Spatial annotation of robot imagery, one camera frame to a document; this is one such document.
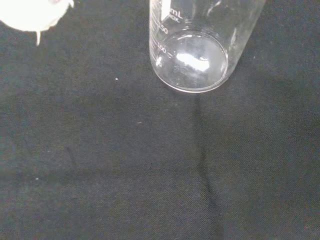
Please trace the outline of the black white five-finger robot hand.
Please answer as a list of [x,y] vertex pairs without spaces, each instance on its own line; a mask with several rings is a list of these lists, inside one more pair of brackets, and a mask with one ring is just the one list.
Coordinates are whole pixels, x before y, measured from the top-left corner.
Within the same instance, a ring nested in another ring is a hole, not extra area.
[[22,32],[35,32],[36,45],[41,42],[41,33],[57,25],[73,0],[2,0],[0,21]]

